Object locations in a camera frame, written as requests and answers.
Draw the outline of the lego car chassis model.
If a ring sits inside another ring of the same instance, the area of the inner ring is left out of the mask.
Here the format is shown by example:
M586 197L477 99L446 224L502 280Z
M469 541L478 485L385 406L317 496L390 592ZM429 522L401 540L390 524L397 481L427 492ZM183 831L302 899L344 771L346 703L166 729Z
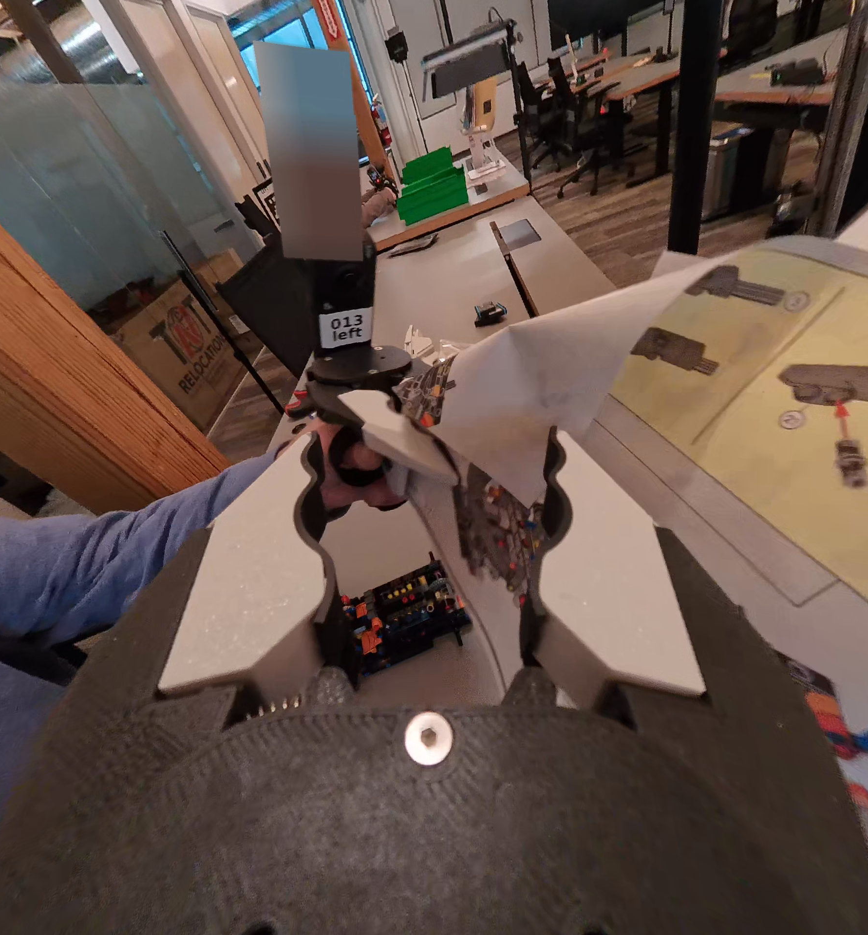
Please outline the lego car chassis model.
M432 650L472 627L462 596L434 553L426 564L356 596L340 597L350 633L348 664L358 680Z

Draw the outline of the lego instruction booklet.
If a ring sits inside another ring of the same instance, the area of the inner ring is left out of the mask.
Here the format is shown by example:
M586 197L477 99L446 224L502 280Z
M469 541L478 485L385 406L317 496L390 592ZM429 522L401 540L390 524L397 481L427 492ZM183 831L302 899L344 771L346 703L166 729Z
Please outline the lego instruction booklet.
M396 391L526 503L558 425L785 657L868 815L868 245L764 240L509 325Z

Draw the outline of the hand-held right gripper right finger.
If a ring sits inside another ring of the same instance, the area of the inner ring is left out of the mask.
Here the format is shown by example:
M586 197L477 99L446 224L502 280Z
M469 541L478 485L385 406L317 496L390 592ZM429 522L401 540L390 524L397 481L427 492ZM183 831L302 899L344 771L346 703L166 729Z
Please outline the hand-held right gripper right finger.
M523 661L578 709L598 709L615 685L701 697L704 677L650 516L561 429L549 433L543 474Z

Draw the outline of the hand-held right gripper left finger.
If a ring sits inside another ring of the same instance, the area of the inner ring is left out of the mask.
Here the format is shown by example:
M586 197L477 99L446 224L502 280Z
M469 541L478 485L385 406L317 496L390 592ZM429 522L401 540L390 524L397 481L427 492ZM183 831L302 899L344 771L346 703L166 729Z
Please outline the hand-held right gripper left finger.
M304 706L348 629L321 543L323 447L302 434L208 527L157 693L233 688L251 716Z

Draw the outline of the wooden pillar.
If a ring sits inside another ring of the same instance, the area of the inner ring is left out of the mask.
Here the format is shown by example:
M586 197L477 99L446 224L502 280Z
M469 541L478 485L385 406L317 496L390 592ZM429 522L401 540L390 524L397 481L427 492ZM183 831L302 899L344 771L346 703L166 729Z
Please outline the wooden pillar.
M2 225L0 451L95 513L229 465Z

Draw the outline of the person's left forearm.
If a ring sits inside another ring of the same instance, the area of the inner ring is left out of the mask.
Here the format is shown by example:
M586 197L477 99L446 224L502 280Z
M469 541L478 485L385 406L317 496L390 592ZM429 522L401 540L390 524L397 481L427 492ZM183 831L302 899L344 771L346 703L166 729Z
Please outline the person's left forearm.
M288 446L140 510L0 517L0 647L21 641L51 647L114 625L183 544L227 510Z

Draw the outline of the person's left hand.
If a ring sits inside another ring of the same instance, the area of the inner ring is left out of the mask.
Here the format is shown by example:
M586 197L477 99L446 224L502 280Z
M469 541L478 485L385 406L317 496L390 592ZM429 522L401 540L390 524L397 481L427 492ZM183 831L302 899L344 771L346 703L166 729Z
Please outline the person's left hand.
M404 496L389 487L382 470L382 456L371 450L356 430L314 419L311 432L320 439L323 450L322 496L330 517L341 515L358 502L382 511L398 508L406 502ZM370 485L349 484L348 478L357 473L377 474L378 477Z

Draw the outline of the green storage bin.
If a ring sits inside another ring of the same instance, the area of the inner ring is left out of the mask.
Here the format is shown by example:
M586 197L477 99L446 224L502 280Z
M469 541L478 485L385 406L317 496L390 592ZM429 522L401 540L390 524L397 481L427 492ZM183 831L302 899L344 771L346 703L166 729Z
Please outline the green storage bin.
M405 165L401 192L396 199L398 216L405 225L417 224L469 202L465 170L453 162L450 147L440 147Z

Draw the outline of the overhead desk lamp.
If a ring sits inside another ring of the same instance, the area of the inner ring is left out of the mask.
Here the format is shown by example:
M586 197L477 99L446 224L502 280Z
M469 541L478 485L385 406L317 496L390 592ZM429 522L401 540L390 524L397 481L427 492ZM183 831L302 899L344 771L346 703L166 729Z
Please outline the overhead desk lamp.
M453 94L461 133L469 148L467 177L475 189L497 181L505 173L494 138L498 77L510 76L514 117L522 168L530 181L527 153L527 114L523 101L516 46L522 41L515 19L491 7L485 25L421 60L422 97Z

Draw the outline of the black column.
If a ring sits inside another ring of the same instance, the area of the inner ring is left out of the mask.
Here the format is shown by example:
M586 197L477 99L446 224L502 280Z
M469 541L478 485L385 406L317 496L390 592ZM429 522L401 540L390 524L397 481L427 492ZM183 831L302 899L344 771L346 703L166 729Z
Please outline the black column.
M698 253L722 30L722 1L685 1L667 236L673 252Z

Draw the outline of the wooden-edged desk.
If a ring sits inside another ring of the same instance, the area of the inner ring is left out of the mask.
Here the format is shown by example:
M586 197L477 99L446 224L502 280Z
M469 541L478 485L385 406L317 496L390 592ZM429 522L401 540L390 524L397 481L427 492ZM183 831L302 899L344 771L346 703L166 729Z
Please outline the wooden-edged desk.
M498 153L497 157L503 172L482 180L469 181L467 204L452 207L411 225L406 224L396 212L377 219L368 229L377 251L388 251L404 242L440 232L530 195L530 184L521 171L502 153Z

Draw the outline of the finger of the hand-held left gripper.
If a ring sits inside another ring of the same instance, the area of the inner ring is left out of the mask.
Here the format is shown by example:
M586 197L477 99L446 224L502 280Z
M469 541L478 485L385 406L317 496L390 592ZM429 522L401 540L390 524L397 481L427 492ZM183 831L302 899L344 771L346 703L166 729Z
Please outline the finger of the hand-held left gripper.
M436 440L400 411L393 398L379 390L348 390L339 402L353 415L370 450L406 471L455 486L459 475Z

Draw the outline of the brown cardboard moving box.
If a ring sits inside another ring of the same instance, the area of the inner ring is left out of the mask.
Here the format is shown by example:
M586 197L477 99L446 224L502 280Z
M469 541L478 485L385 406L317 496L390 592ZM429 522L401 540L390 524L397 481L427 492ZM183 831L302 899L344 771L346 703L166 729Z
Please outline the brown cardboard moving box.
M181 281L118 327L112 338L204 433L246 375L227 339Z

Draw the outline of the black office chair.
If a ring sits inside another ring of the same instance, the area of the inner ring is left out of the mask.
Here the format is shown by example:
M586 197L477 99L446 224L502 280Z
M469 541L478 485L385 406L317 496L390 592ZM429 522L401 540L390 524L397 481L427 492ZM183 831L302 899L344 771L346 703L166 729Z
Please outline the black office chair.
M309 262L285 257L280 243L270 242L218 281L216 289L271 354L300 378L316 343Z
M627 64L616 64L614 72L604 71L603 76L577 87L570 84L559 57L547 61L561 119L559 141L569 154L578 157L576 168L557 189L558 199L564 197L568 184L579 181L587 172L593 175L590 194L595 195L599 191L600 172L604 165L614 170L623 168L625 115L617 114L613 109L603 114L602 108L607 93L616 87L622 72L633 64L632 60Z

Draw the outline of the grey waste bin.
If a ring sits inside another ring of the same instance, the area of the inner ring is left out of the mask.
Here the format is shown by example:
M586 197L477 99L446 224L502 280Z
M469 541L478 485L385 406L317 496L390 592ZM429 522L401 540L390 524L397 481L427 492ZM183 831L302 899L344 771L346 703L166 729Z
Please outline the grey waste bin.
M735 126L711 138L700 213L702 221L713 220L729 211L737 174L739 149L752 134L753 130L749 127Z

